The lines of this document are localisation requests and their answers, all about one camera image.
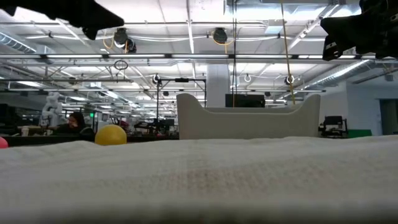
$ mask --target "white cloth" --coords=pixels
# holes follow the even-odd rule
[[[0,223],[386,218],[397,192],[397,136],[0,150]]]

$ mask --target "desk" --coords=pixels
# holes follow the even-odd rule
[[[28,136],[28,137],[3,137],[7,142],[9,147],[16,146],[37,146],[46,144],[58,144],[64,142],[81,141],[82,138],[79,136]],[[127,137],[128,143],[140,143],[140,142],[151,142],[151,141],[166,141],[166,140],[179,140],[178,137]]]

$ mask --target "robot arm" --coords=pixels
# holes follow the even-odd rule
[[[58,102],[59,93],[49,93],[46,104],[42,110],[41,126],[56,127],[58,116],[62,113],[62,104]]]

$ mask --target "cable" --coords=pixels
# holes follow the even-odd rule
[[[113,33],[113,35],[112,35],[112,44],[111,44],[111,46],[106,45],[105,39],[102,40],[102,43],[104,44],[104,46],[105,46],[107,49],[112,49],[112,48],[113,48],[113,42],[114,42],[114,33]]]
[[[128,44],[127,44],[127,40],[126,40],[126,43],[124,44],[126,47],[124,48],[124,53],[126,54],[127,53],[127,47],[128,47]]]
[[[236,55],[236,33],[238,29],[238,21],[236,19],[236,10],[237,8],[237,3],[236,1],[232,2],[232,12],[233,12],[233,26],[232,26],[232,31],[233,31],[233,43],[234,43],[234,55]],[[235,96],[238,94],[238,76],[236,72],[236,57],[234,57],[234,64],[233,64],[233,76],[232,76],[232,107],[235,107]]]
[[[284,28],[284,40],[285,40],[285,53],[286,53],[286,61],[287,61],[287,74],[288,74],[288,79],[289,79],[289,88],[290,88],[290,94],[292,95],[292,101],[293,105],[296,104],[296,100],[294,97],[294,92],[293,92],[293,81],[292,81],[292,74],[290,72],[290,62],[289,62],[289,50],[287,49],[287,38],[286,38],[286,25],[285,25],[285,13],[284,13],[284,0],[280,0],[280,7],[282,9],[282,24]]]

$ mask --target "yellow rope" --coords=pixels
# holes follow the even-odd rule
[[[287,49],[287,37],[286,37],[286,25],[285,25],[285,12],[284,12],[284,0],[280,0],[280,7],[282,9],[282,23],[284,27],[284,40],[285,40],[285,53],[286,53],[286,61],[287,61],[287,73],[289,74],[288,81],[289,81],[289,87],[290,87],[290,94],[292,95],[292,101],[293,105],[296,104],[296,100],[294,97],[294,92],[293,92],[293,78],[292,74],[290,73],[290,62],[289,62],[289,52]]]
[[[105,46],[107,49],[112,49],[112,47],[113,47],[113,42],[114,42],[114,34],[112,35],[112,44],[111,44],[111,46],[106,45],[105,39],[103,39],[103,41],[102,41],[102,43],[104,44],[104,46]]]

